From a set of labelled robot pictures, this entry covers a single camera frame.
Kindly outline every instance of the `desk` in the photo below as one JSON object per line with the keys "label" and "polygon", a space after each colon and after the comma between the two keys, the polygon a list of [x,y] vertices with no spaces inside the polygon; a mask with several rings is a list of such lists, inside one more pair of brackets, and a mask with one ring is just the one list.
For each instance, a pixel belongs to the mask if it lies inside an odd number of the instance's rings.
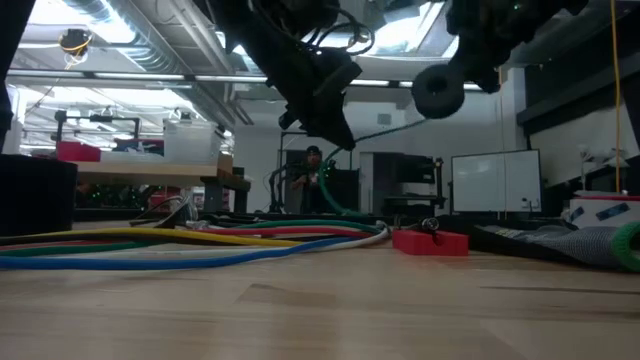
{"label": "desk", "polygon": [[246,212],[251,183],[215,166],[74,162],[78,180],[94,184],[203,186],[205,211],[222,210],[222,189],[235,191],[234,210]]}
{"label": "desk", "polygon": [[635,360],[640,281],[354,249],[188,271],[4,271],[0,319],[3,360]]}

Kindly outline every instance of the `workbench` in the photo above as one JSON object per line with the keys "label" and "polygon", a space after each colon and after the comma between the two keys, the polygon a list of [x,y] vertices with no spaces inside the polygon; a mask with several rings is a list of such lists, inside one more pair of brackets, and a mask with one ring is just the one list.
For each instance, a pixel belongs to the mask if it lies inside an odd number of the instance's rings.
{"label": "workbench", "polygon": [[4,271],[0,359],[636,360],[634,274],[354,249],[183,271]]}
{"label": "workbench", "polygon": [[91,184],[204,186],[204,211],[222,210],[222,190],[235,191],[234,210],[245,213],[251,183],[216,166],[74,162],[78,180]]}

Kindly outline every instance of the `white container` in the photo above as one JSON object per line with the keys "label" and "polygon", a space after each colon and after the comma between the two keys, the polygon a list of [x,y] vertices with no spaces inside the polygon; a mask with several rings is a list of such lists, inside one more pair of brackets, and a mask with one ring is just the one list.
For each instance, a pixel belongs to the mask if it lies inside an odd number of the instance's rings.
{"label": "white container", "polygon": [[170,164],[216,165],[222,141],[215,124],[170,120],[164,130],[164,158]]}

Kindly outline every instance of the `red block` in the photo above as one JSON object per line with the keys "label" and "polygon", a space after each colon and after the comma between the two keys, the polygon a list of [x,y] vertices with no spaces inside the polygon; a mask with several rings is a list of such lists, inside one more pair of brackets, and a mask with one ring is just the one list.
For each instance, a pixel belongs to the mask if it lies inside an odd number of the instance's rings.
{"label": "red block", "polygon": [[434,237],[413,230],[396,230],[393,247],[409,255],[468,256],[469,236],[437,231]]}
{"label": "red block", "polygon": [[57,150],[60,161],[100,161],[100,149],[82,143],[61,141]]}

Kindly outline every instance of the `person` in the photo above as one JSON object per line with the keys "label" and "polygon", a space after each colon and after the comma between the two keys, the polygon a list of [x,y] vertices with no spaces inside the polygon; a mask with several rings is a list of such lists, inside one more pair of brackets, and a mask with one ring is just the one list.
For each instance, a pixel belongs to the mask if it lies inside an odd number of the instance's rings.
{"label": "person", "polygon": [[322,189],[318,183],[318,170],[322,164],[322,152],[317,146],[307,148],[306,174],[293,182],[291,188],[302,188],[302,214],[322,214],[329,212],[327,201],[322,195]]}

